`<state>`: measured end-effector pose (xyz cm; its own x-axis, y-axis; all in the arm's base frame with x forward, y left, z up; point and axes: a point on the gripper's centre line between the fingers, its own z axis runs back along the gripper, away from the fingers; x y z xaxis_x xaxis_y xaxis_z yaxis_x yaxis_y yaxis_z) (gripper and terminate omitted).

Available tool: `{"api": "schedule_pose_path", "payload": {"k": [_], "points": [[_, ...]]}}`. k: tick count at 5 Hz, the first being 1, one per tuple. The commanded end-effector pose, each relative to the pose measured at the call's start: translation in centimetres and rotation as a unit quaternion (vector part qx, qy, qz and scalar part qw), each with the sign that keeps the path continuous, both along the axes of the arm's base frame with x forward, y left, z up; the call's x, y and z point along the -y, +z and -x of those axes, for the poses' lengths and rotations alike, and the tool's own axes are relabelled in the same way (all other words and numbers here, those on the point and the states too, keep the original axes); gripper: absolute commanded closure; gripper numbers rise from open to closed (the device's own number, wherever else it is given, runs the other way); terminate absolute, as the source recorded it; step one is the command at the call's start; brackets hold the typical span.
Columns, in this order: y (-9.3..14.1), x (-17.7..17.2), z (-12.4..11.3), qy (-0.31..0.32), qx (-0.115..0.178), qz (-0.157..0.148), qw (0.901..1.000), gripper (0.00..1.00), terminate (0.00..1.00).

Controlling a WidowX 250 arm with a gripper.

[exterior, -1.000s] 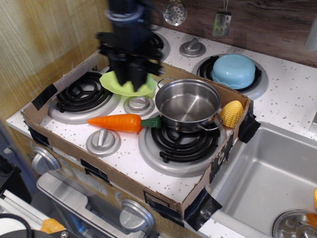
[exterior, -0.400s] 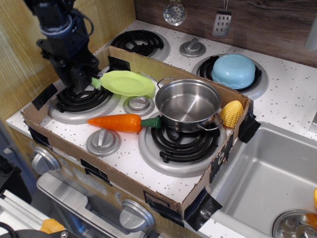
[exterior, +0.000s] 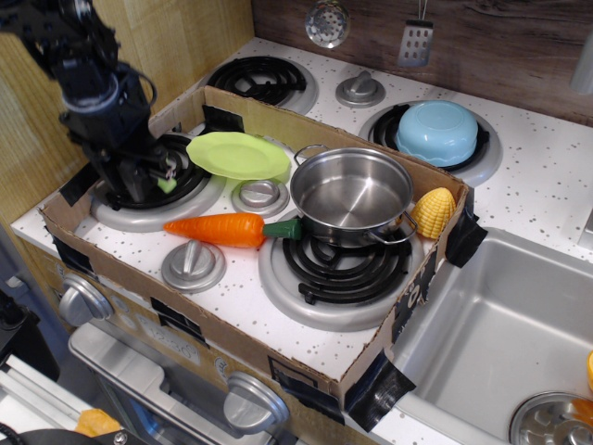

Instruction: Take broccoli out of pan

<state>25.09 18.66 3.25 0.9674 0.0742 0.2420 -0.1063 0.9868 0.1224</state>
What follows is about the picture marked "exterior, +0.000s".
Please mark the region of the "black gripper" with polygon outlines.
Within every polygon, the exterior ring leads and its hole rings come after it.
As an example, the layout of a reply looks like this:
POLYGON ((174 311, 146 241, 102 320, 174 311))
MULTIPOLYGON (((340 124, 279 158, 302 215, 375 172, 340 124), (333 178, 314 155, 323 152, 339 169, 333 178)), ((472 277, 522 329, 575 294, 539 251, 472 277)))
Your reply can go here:
POLYGON ((154 101, 145 96, 144 77, 135 69, 58 71, 66 106, 60 123, 92 149, 87 157, 112 196, 123 199, 126 188, 132 202, 157 201, 151 173, 166 165, 165 148, 148 129, 154 101), (124 158, 119 170, 113 156, 124 158))

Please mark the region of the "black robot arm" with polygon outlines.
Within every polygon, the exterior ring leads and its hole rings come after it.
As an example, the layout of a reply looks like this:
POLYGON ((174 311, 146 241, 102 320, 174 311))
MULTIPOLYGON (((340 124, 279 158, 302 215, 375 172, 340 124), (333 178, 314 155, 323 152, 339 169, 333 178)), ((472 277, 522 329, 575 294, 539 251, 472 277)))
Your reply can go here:
POLYGON ((158 205, 174 170, 148 129, 155 95, 143 73, 119 59, 115 33, 90 1, 4 1, 1 31, 16 35, 59 84, 60 122, 120 207, 158 205))

